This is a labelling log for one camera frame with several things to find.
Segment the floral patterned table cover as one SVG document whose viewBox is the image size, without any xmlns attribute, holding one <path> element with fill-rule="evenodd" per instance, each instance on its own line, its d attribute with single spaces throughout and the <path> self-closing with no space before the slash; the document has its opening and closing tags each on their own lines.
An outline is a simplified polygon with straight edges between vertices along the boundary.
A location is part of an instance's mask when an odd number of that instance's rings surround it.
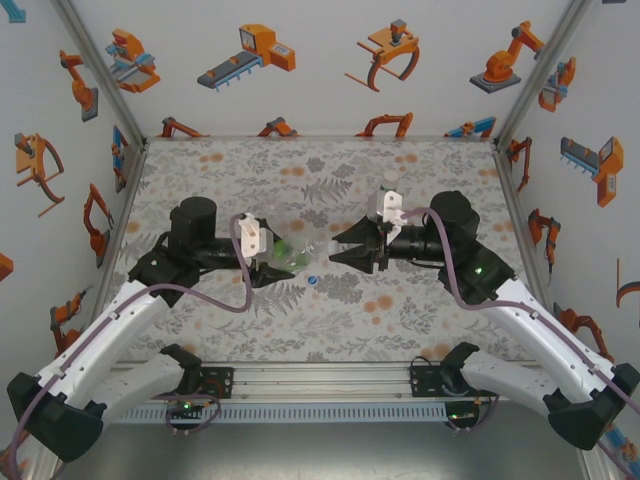
<svg viewBox="0 0 640 480">
<path fill-rule="evenodd" d="M 170 225 L 171 210 L 199 195 L 217 203 L 217 228 L 232 215 L 264 218 L 280 236 L 331 238 L 367 210 L 387 170 L 400 175 L 407 208 L 458 190 L 480 216 L 478 237 L 527 279 L 491 144 L 469 141 L 318 139 L 155 140 L 138 184 L 109 290 Z M 315 275 L 311 286 L 307 277 Z M 205 361 L 391 362 L 444 357 L 470 342 L 507 361 L 529 352 L 495 322 L 461 310 L 434 270 L 393 261 L 371 275 L 329 261 L 326 253 L 294 279 L 257 289 L 251 308 L 237 271 L 206 275 L 198 290 L 220 306 L 186 295 L 141 333 L 126 362 L 149 360 L 176 343 Z"/>
</svg>

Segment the aluminium table edge rail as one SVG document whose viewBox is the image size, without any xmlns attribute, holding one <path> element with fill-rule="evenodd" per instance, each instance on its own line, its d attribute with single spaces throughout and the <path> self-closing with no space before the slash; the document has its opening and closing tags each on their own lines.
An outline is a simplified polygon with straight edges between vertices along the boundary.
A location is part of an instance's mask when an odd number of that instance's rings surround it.
<svg viewBox="0 0 640 480">
<path fill-rule="evenodd" d="M 527 217 L 524 215 L 518 198 L 516 185 L 511 175 L 507 157 L 494 143 L 491 144 L 491 147 L 498 171 L 498 178 L 514 227 L 528 285 L 538 301 L 547 309 L 551 309 L 552 302 L 549 289 L 543 282 L 543 276 L 538 267 L 536 250 L 529 233 Z"/>
<path fill-rule="evenodd" d="M 144 143 L 135 151 L 135 155 L 133 156 L 132 170 L 126 187 L 124 203 L 119 211 L 118 222 L 107 250 L 103 275 L 100 286 L 97 289 L 94 308 L 91 314 L 92 320 L 95 320 L 101 314 L 103 307 L 108 300 L 109 287 L 118 261 L 120 246 L 131 214 L 142 170 L 147 158 L 147 151 L 148 144 Z"/>
</svg>

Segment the wide aluminium base rail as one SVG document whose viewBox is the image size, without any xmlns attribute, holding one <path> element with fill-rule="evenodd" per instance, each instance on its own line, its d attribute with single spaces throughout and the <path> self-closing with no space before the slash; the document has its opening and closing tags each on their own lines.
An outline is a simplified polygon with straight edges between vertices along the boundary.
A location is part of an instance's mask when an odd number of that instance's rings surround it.
<svg viewBox="0 0 640 480">
<path fill-rule="evenodd" d="M 227 362 L 229 403 L 414 402 L 408 362 Z"/>
</svg>

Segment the aluminium frame post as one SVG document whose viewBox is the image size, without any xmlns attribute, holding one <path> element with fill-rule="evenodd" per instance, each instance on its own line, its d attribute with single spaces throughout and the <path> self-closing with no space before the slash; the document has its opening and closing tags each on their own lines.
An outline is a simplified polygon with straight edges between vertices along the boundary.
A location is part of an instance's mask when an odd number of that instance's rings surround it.
<svg viewBox="0 0 640 480">
<path fill-rule="evenodd" d="M 579 450 L 578 454 L 584 480 L 623 480 L 618 468 L 599 447 L 590 451 Z"/>
<path fill-rule="evenodd" d="M 110 75 L 109 68 L 102 58 L 90 32 L 79 15 L 72 0 L 49 0 L 65 30 L 74 41 L 79 54 L 91 70 L 99 90 L 111 106 L 124 133 L 134 147 L 142 151 L 146 137 L 142 133 L 130 108 L 126 104 L 120 89 Z"/>
<path fill-rule="evenodd" d="M 526 117 L 529 109 L 537 98 L 552 68 L 559 61 L 559 57 L 571 37 L 581 24 L 583 17 L 589 11 L 594 0 L 570 0 L 558 20 L 552 35 L 546 43 L 542 54 L 524 83 L 516 101 L 509 111 L 502 129 L 497 136 L 496 150 L 503 152 L 509 145 L 517 128 Z"/>
</svg>

